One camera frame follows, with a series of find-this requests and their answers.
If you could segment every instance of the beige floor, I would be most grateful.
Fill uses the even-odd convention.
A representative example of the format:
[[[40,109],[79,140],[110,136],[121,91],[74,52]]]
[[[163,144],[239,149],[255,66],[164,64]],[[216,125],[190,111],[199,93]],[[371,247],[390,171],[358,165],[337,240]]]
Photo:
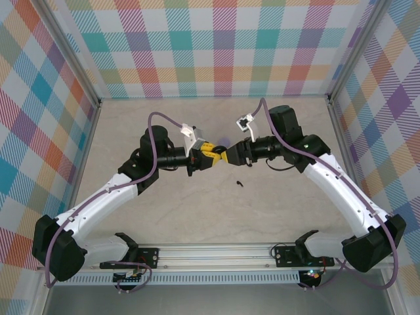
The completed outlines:
[[[236,119],[252,112],[258,98],[191,98],[108,100],[94,136],[77,202],[99,189],[138,146],[151,111],[203,129],[217,143],[243,139]],[[341,161],[333,127],[322,98],[268,98],[268,107],[292,106],[304,134],[319,135]],[[257,116],[261,135],[270,135],[263,112]],[[175,146],[179,129],[157,117]],[[285,167],[282,158],[273,166]],[[139,243],[291,242],[312,229],[347,232],[344,218],[324,193],[296,170],[275,172],[263,160],[250,167],[223,161],[188,178],[185,169],[163,172],[138,198],[104,219],[90,237],[125,232]],[[243,188],[236,184],[240,180]]]

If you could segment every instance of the colorful plaid backdrop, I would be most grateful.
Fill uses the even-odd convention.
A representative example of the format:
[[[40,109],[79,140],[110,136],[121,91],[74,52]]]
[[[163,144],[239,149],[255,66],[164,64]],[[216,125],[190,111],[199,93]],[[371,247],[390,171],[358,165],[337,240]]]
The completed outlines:
[[[407,222],[400,272],[420,306],[419,0],[393,1],[336,105],[364,191]]]
[[[127,98],[323,95],[374,0],[49,3],[97,91]]]
[[[35,222],[67,208],[93,112],[30,0],[0,0],[0,314],[27,305]]]

